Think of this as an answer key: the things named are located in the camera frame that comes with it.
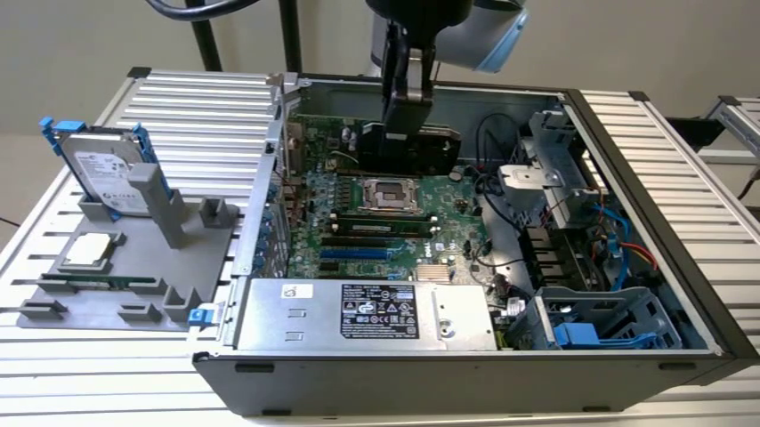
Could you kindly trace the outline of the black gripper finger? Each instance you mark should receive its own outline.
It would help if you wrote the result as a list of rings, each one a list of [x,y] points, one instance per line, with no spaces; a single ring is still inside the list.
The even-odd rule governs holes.
[[[382,64],[382,122],[389,133],[416,134],[434,102],[434,37],[389,21]]]

